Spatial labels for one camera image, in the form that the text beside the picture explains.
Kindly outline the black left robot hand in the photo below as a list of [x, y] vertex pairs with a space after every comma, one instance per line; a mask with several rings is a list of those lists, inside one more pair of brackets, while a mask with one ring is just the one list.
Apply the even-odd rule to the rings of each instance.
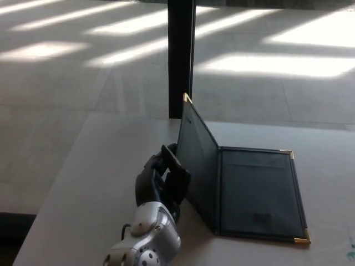
[[176, 152], [176, 143], [162, 145], [160, 152], [148, 159], [135, 181], [135, 200], [137, 206], [160, 202], [177, 221], [191, 175], [182, 167]]

